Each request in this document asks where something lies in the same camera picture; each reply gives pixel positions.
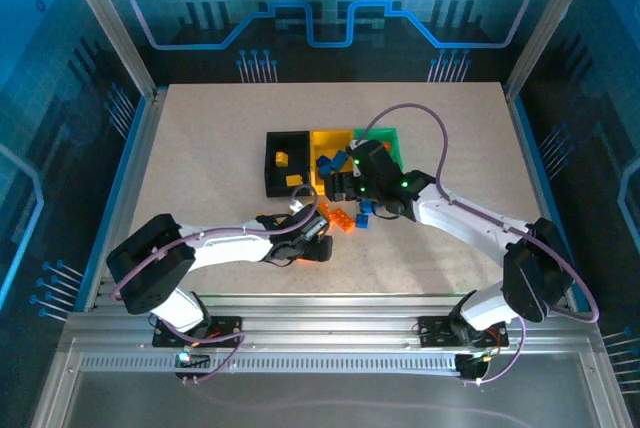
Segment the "aluminium side rail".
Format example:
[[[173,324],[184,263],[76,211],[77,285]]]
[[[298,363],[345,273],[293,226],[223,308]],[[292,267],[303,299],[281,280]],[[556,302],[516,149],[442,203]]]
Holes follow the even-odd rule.
[[[575,260],[569,240],[562,225],[557,204],[551,190],[550,181],[542,162],[542,156],[540,154],[526,108],[519,95],[511,101],[507,101],[507,105],[539,211],[544,218],[552,221],[557,227],[568,255],[566,260],[572,266],[575,266]]]
[[[106,269],[106,257],[131,227],[167,92],[167,87],[158,88],[155,98],[140,102],[136,110],[76,298],[75,312],[92,309]]]

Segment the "aluminium frame post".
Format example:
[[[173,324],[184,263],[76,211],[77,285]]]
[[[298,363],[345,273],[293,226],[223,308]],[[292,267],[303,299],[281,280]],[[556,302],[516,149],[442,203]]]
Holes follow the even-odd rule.
[[[505,99],[514,102],[542,56],[573,0],[549,0],[517,59],[505,85]]]
[[[154,100],[156,84],[111,0],[85,0],[140,94]]]

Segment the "green plastic bin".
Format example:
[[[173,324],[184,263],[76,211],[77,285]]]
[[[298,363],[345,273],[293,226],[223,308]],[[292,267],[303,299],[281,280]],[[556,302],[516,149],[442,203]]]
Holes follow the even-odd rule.
[[[381,143],[389,142],[392,145],[392,149],[389,152],[392,160],[399,166],[401,170],[404,169],[399,136],[395,128],[371,128],[363,137],[363,139],[377,140]]]

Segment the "aluminium frame cross beam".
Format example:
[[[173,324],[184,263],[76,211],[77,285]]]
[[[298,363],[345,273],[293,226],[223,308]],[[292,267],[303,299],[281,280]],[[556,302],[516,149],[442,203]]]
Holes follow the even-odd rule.
[[[239,316],[247,350],[262,352],[399,352],[417,350],[417,319],[447,315],[456,295],[216,295],[210,314]],[[121,303],[102,303],[69,316],[60,348],[84,352],[148,351],[154,330],[147,316]]]

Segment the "yellow plastic bin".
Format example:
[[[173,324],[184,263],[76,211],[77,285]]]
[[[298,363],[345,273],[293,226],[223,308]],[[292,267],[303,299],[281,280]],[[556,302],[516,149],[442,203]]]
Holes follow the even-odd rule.
[[[310,132],[310,180],[319,196],[325,194],[324,181],[318,171],[317,159],[333,160],[338,151],[345,151],[353,140],[354,130],[314,130]]]

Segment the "black control box with light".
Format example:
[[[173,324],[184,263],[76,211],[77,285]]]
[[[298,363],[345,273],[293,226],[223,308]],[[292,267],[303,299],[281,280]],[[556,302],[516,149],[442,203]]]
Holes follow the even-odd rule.
[[[178,369],[205,369],[210,366],[211,358],[207,354],[182,351],[175,356],[175,367]]]

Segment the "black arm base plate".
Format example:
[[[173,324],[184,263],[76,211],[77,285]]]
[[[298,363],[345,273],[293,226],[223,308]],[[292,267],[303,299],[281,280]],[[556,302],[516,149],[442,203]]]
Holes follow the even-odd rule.
[[[242,318],[219,316],[206,318],[181,336],[169,330],[157,319],[154,324],[152,346],[155,348],[224,347],[235,348],[240,343]]]
[[[509,346],[504,322],[476,330],[468,323],[449,316],[421,316],[412,328],[422,348],[502,348]]]

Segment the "aluminium lower frame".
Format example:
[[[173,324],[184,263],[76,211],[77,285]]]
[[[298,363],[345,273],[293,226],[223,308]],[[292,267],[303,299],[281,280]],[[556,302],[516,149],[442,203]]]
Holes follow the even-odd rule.
[[[55,357],[28,428],[634,428],[606,359],[589,344],[531,346],[458,376],[230,373],[184,385],[177,373],[86,372]]]

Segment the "black plastic bin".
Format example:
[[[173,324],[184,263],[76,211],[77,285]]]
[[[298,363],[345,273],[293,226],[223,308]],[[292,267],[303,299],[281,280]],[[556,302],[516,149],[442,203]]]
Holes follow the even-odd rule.
[[[289,155],[287,168],[275,166],[277,151]],[[268,198],[290,196],[295,187],[287,187],[287,175],[301,175],[304,183],[310,183],[310,132],[284,131],[266,134],[264,158],[264,184]]]

